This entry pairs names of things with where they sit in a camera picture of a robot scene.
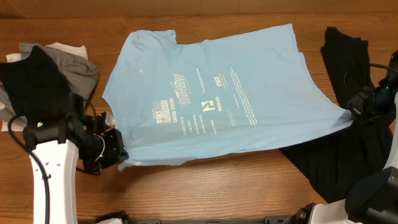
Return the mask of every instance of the garment pile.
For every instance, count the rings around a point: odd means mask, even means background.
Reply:
[[[85,46],[72,47],[65,44],[54,43],[43,47],[40,44],[20,43],[20,53],[9,54],[6,56],[7,63],[0,63],[0,73],[2,82],[8,80],[18,80],[18,86],[12,86],[12,89],[6,89],[0,85],[0,119],[2,120],[1,131],[8,131],[8,121],[16,114],[24,114],[23,111],[14,111],[12,104],[22,105],[22,100],[27,96],[40,98],[40,92],[46,95],[63,95],[68,91],[79,94],[88,100],[98,81],[98,71],[96,65],[88,60],[87,49]],[[55,84],[55,77],[60,79],[60,86]],[[34,91],[31,87],[27,88],[27,82],[37,82],[40,84]],[[26,110],[38,108],[40,113],[48,105],[38,105],[38,100],[32,100],[32,104],[23,103]],[[13,131],[23,131],[27,125],[25,116],[16,119],[12,124]]]

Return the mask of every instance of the wooden table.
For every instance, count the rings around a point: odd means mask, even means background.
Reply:
[[[387,64],[398,49],[398,14],[267,14],[208,17],[135,17],[0,20],[0,61],[18,52],[19,42],[81,46],[98,65],[99,82],[92,102],[110,110],[101,98],[109,74],[130,32],[175,29],[177,42],[190,44],[266,27],[293,23],[298,49],[317,86],[333,102],[320,47],[328,26],[369,40],[372,63]],[[385,71],[372,68],[377,82]],[[325,201],[278,150],[191,161],[182,166],[104,170],[101,177],[77,173],[79,219],[126,210],[134,218],[163,220],[260,218],[289,215]],[[0,223],[32,223],[33,179],[27,154],[0,133]]]

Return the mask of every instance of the printed logo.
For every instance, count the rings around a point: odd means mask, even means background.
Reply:
[[[201,107],[203,108],[203,111],[204,112],[206,112],[206,111],[212,111],[212,110],[215,110],[216,109],[216,107],[214,106],[214,101],[213,100],[210,100],[210,101],[204,101],[204,102],[202,102],[201,103]]]
[[[190,104],[191,88],[189,87],[188,81],[183,75],[174,74],[174,82],[169,81],[172,85],[175,95],[178,98],[180,105]]]
[[[154,102],[154,117],[157,124],[172,122],[169,102],[167,100],[159,100]]]
[[[214,77],[214,81],[216,81],[217,86],[223,86],[219,77]]]

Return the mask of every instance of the t-shirt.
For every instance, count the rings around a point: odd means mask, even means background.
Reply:
[[[129,35],[103,98],[133,165],[291,146],[348,127],[314,84],[291,24],[197,44]]]

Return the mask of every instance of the black cable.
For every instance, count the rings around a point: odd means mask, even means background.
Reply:
[[[83,169],[81,169],[81,168],[79,168],[79,167],[77,167],[77,166],[76,166],[76,170],[79,171],[79,172],[82,172],[82,173],[84,173],[84,174],[89,174],[89,175],[101,175],[101,174],[102,174],[101,164],[98,163],[98,165],[99,165],[99,170],[98,170],[98,172],[90,172],[90,171],[87,171],[87,170],[83,170]]]
[[[96,111],[95,111],[95,109],[94,109],[94,106],[91,104],[91,102],[90,101],[88,101],[88,100],[85,100],[86,102],[87,102],[87,104],[91,107],[91,109],[93,110],[93,113],[94,113],[94,134],[96,134],[96,132],[97,132],[97,114],[96,114]]]
[[[391,68],[391,67],[388,67],[388,66],[385,66],[385,65],[379,65],[379,64],[370,64],[370,66],[371,67],[376,67],[376,68],[384,68],[384,69],[387,69],[388,71],[391,71],[391,72],[395,72],[396,74],[398,74],[398,70],[396,70],[396,69],[394,69],[394,68]]]
[[[17,138],[17,136],[15,136],[14,131],[11,129],[12,128],[12,123],[21,116],[19,115],[15,115],[14,117],[12,117],[10,119],[10,121],[8,122],[8,133],[10,134],[10,136],[13,138],[13,140],[15,140],[15,142],[23,148],[23,150],[25,150],[32,158],[33,160],[37,163],[37,165],[39,166],[39,169],[43,175],[43,181],[44,181],[44,191],[45,191],[45,219],[44,219],[44,223],[45,224],[50,224],[50,187],[49,187],[49,178],[47,177],[47,173],[45,172],[44,166],[41,163],[41,161],[39,160],[39,158],[37,158],[37,156],[28,148],[26,148],[26,146],[21,142],[21,140],[19,140]]]
[[[344,84],[344,86],[346,87],[346,89],[347,90],[349,90],[349,87],[348,87],[348,85],[347,85],[347,77],[349,76],[349,75],[351,75],[351,70],[349,69],[349,70],[347,70],[347,72],[344,74],[344,76],[343,76],[343,84]],[[362,85],[362,86],[365,86],[365,83],[360,79],[360,78],[358,78],[357,76],[355,76],[355,78],[356,78],[356,81],[357,82],[359,82],[359,84],[360,85]]]

